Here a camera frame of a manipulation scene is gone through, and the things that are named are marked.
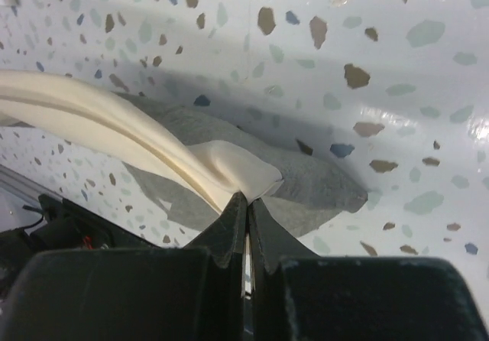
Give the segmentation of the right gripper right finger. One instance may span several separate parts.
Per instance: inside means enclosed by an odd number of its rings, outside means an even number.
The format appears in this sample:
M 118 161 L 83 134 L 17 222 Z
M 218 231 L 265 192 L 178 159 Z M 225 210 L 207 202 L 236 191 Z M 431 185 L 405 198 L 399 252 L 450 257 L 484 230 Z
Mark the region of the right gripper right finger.
M 486 340 L 459 272 L 426 257 L 322 257 L 248 209 L 257 340 Z

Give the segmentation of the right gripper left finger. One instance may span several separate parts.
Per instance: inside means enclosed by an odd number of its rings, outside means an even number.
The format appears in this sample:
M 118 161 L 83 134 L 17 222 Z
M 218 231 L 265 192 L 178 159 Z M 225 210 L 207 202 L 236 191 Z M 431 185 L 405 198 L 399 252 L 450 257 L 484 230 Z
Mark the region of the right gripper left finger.
M 248 203 L 182 248 L 39 252 L 2 299 L 3 340 L 241 340 Z

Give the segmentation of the grey cream underwear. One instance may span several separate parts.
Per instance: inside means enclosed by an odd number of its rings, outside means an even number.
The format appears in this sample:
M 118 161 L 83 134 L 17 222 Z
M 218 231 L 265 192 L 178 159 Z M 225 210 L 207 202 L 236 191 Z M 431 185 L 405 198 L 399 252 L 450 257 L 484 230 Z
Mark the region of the grey cream underwear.
M 111 93 L 65 76 L 1 73 L 1 123 L 39 128 L 119 159 L 170 219 L 204 230 L 232 196 L 262 199 L 291 234 L 305 235 L 368 192 L 340 168 L 270 146 L 232 124 L 183 106 Z

